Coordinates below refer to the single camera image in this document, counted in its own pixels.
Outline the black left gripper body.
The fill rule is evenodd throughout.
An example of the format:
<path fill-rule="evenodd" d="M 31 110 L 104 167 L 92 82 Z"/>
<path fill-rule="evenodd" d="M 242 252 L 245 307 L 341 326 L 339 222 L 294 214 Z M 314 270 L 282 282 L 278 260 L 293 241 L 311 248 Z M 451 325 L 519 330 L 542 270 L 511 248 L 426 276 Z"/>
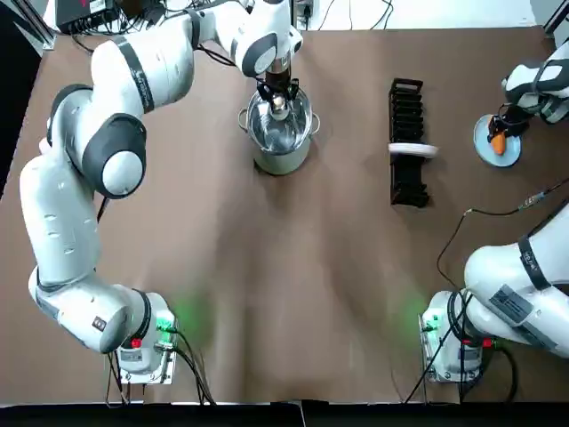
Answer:
<path fill-rule="evenodd" d="M 285 91 L 291 82 L 291 71 L 284 70 L 278 73 L 266 71 L 264 81 L 274 91 Z"/>

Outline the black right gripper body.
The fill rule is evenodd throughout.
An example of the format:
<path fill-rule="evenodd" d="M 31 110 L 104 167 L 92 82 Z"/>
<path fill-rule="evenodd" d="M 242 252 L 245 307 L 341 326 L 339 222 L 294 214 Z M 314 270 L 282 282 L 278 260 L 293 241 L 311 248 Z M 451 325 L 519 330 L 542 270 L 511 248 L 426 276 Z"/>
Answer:
<path fill-rule="evenodd" d="M 508 123 L 521 123 L 521 133 L 524 133 L 529 127 L 529 121 L 533 118 L 533 115 L 526 112 L 525 110 L 518 107 L 518 105 L 507 105 L 503 111 L 500 112 L 500 116 L 504 121 L 504 124 Z"/>

